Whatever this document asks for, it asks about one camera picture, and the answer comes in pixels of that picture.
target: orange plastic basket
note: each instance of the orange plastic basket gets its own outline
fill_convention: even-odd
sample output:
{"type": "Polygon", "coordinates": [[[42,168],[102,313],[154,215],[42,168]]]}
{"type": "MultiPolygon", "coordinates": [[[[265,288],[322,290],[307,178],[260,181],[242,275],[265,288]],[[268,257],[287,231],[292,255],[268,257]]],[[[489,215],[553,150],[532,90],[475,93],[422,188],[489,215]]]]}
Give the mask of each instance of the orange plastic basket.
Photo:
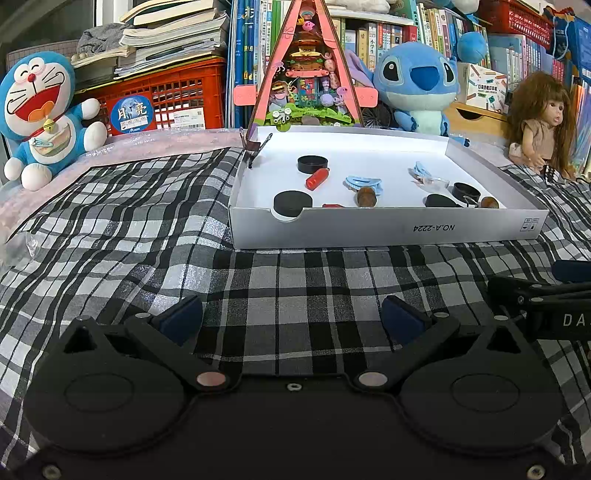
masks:
{"type": "Polygon", "coordinates": [[[226,61],[215,57],[87,90],[77,94],[75,102],[96,98],[100,102],[98,118],[109,132],[107,100],[135,93],[152,98],[158,128],[174,125],[175,112],[199,107],[203,108],[206,128],[223,128],[225,72],[226,61]]]}
{"type": "Polygon", "coordinates": [[[478,18],[492,25],[486,29],[490,33],[516,33],[525,35],[530,40],[550,48],[552,23],[527,7],[512,0],[486,0],[480,2],[478,18]]]}

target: black metal clip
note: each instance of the black metal clip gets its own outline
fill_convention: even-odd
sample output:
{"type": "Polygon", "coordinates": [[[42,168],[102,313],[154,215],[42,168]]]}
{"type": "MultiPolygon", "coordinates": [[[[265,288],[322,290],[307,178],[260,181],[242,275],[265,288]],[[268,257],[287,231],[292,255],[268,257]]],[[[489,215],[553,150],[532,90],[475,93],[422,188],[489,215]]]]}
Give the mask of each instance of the black metal clip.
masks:
{"type": "Polygon", "coordinates": [[[529,339],[591,340],[591,282],[550,285],[494,276],[488,293],[529,339]]]}
{"type": "Polygon", "coordinates": [[[263,143],[248,140],[246,137],[246,130],[240,127],[240,138],[242,140],[242,148],[244,149],[244,159],[248,162],[248,168],[252,168],[252,162],[261,152],[263,147],[271,139],[273,133],[270,133],[263,143]]]}

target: black lid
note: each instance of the black lid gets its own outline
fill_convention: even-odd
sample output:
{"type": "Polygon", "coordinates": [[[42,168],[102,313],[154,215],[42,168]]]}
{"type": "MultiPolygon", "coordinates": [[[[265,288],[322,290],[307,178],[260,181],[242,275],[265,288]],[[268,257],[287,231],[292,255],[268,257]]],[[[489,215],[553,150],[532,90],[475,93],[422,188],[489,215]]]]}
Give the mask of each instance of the black lid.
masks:
{"type": "Polygon", "coordinates": [[[316,170],[326,168],[329,161],[319,155],[304,155],[297,159],[297,169],[312,175],[316,170]]]}
{"type": "Polygon", "coordinates": [[[273,209],[285,217],[297,217],[304,208],[311,207],[312,197],[298,190],[278,193],[273,199],[273,209]]]}
{"type": "Polygon", "coordinates": [[[480,192],[478,190],[467,183],[461,182],[453,184],[452,195],[463,203],[470,203],[470,201],[466,201],[464,197],[471,198],[475,202],[478,202],[480,199],[480,192]]]}
{"type": "Polygon", "coordinates": [[[425,199],[425,207],[459,207],[459,205],[445,195],[432,193],[425,199]]]}

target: plaid tablecloth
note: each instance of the plaid tablecloth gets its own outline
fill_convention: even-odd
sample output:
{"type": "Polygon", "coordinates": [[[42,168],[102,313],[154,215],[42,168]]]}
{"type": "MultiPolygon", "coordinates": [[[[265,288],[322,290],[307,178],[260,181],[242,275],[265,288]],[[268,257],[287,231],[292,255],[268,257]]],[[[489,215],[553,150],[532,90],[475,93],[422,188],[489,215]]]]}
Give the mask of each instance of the plaid tablecloth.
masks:
{"type": "MultiPolygon", "coordinates": [[[[486,323],[487,276],[552,282],[556,259],[591,259],[589,186],[546,183],[518,167],[508,174],[550,210],[537,241],[235,251],[227,205],[239,155],[225,149],[96,168],[22,225],[41,251],[0,286],[3,464],[13,468],[37,448],[22,398],[41,353],[78,315],[118,323],[198,294],[205,310],[196,354],[226,372],[355,374],[391,351],[379,318],[389,294],[486,323]]],[[[585,462],[589,345],[537,348],[568,407],[547,447],[566,463],[585,462]]]]}

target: red bottle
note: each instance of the red bottle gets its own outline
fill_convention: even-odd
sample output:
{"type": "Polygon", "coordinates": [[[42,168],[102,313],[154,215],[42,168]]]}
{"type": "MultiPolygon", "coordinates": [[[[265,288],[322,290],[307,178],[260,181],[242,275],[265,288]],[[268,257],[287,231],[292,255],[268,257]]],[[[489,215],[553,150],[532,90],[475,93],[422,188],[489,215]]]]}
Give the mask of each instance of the red bottle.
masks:
{"type": "Polygon", "coordinates": [[[308,177],[306,180],[306,188],[308,190],[314,190],[318,185],[325,181],[329,177],[328,168],[319,168],[314,174],[308,177]]]}

